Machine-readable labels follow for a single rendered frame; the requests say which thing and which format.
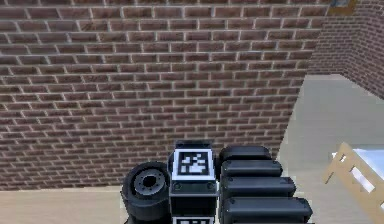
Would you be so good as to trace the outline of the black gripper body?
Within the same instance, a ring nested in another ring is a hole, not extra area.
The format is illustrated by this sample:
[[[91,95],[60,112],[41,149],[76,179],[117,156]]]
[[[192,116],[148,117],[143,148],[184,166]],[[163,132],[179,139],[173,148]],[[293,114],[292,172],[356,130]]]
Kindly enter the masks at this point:
[[[170,177],[163,162],[144,162],[124,178],[120,191],[128,220],[124,224],[170,224]]]

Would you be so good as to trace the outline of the wooden framed wall picture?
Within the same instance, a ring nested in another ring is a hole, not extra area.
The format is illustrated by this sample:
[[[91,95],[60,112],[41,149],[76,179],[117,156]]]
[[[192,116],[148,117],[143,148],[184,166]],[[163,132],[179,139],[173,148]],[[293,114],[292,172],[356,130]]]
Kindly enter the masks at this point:
[[[349,16],[352,15],[358,0],[331,0],[328,15]]]

